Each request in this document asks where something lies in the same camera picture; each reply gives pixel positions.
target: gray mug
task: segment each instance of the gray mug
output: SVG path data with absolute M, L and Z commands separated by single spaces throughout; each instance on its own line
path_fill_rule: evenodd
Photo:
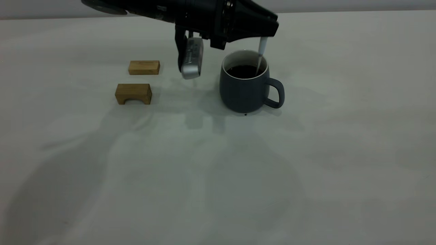
M 224 104 L 239 113 L 249 113 L 258 110 L 262 105 L 280 108 L 285 102 L 283 84 L 269 77 L 269 65 L 265 58 L 260 63 L 260 73 L 253 78 L 237 78 L 227 71 L 240 65 L 256 67 L 259 54 L 251 50 L 240 50 L 227 55 L 221 66 L 219 91 Z M 279 102 L 268 98 L 269 87 L 273 86 L 279 92 Z

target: wooden block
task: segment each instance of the wooden block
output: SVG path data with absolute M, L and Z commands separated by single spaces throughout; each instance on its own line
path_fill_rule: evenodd
M 149 105 L 151 103 L 150 84 L 118 84 L 115 97 L 118 104 L 124 105 L 128 99 L 137 99 Z
M 131 61 L 130 75 L 157 75 L 160 70 L 159 61 Z

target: white wall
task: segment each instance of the white wall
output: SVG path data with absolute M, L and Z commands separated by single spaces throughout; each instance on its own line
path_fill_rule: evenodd
M 436 9 L 436 0 L 255 0 L 274 12 Z M 0 19 L 107 16 L 80 0 L 0 0 Z

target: robotic arm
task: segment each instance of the robotic arm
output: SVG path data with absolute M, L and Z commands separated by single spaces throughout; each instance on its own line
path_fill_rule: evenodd
M 279 27 L 277 15 L 251 0 L 82 0 L 108 14 L 127 12 L 175 23 L 179 70 L 185 79 L 200 76 L 203 42 L 225 49 L 228 42 L 247 37 L 273 37 Z

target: dark liquid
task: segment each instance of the dark liquid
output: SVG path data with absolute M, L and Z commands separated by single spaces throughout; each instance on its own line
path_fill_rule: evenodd
M 233 68 L 230 68 L 227 70 L 227 73 L 231 75 L 232 77 L 241 78 L 241 79 L 248 79 L 253 78 L 256 75 L 256 67 L 252 65 L 238 65 Z

